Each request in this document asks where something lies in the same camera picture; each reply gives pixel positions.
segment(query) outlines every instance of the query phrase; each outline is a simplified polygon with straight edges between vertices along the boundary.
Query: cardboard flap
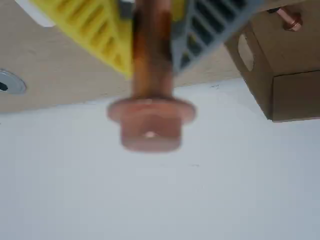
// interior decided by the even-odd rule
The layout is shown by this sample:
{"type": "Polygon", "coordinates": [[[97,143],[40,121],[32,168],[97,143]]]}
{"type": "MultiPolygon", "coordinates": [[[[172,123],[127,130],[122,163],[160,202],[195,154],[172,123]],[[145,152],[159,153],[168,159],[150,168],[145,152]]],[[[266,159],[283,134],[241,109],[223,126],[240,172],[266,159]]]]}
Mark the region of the cardboard flap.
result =
{"type": "Polygon", "coordinates": [[[273,121],[320,117],[320,71],[274,77],[273,121]]]}
{"type": "Polygon", "coordinates": [[[254,96],[256,102],[268,119],[272,119],[272,86],[274,73],[266,59],[260,45],[248,24],[241,32],[229,39],[225,46],[232,57],[237,69],[254,96]],[[247,44],[253,53],[253,69],[249,70],[239,54],[239,38],[244,35],[247,44]]]}

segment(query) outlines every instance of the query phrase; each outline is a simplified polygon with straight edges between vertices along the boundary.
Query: beige surface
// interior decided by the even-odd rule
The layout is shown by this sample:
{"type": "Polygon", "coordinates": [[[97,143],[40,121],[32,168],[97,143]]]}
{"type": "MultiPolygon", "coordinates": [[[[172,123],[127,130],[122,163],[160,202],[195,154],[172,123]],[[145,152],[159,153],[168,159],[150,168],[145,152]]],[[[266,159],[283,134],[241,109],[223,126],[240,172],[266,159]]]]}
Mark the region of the beige surface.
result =
{"type": "MultiPolygon", "coordinates": [[[[126,95],[130,82],[91,57],[56,28],[38,26],[13,0],[0,1],[0,68],[20,76],[24,95],[0,92],[0,112],[17,112],[126,95]]],[[[221,47],[182,74],[177,86],[240,74],[221,47]]]]}

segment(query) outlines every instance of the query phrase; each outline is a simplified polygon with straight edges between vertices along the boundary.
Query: ribbed plastic part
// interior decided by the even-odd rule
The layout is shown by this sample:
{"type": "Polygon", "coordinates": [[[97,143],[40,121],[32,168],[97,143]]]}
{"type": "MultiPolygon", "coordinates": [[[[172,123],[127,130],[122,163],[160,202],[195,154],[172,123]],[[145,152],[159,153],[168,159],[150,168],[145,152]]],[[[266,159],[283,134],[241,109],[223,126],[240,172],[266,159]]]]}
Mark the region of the ribbed plastic part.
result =
{"type": "Polygon", "coordinates": [[[175,74],[222,44],[244,24],[262,0],[185,0],[183,19],[174,21],[171,49],[175,74]]]}
{"type": "Polygon", "coordinates": [[[132,75],[132,19],[117,0],[32,0],[69,37],[127,77],[132,75]]]}

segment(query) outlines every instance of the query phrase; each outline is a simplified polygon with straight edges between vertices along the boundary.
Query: bolt head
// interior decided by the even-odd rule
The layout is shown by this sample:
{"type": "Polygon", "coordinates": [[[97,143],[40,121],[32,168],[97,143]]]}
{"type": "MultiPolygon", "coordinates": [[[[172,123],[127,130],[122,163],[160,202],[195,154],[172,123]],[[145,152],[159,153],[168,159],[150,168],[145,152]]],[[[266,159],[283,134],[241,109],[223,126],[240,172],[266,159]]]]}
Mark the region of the bolt head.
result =
{"type": "Polygon", "coordinates": [[[182,121],[177,116],[137,112],[121,121],[121,143],[135,152],[170,152],[181,145],[182,121]]]}
{"type": "Polygon", "coordinates": [[[124,99],[108,108],[120,123],[122,145],[136,152],[170,152],[181,145],[182,125],[196,115],[193,105],[177,99],[124,99]]]}

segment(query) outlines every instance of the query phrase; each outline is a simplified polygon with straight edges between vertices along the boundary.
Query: metal grommet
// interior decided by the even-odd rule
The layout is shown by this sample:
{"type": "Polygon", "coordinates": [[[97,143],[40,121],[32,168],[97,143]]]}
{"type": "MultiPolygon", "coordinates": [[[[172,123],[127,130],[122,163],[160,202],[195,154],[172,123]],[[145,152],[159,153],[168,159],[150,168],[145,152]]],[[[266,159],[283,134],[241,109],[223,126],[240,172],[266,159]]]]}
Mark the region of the metal grommet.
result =
{"type": "Polygon", "coordinates": [[[24,81],[22,81],[18,76],[0,69],[0,92],[8,94],[24,94],[26,89],[24,81]]]}

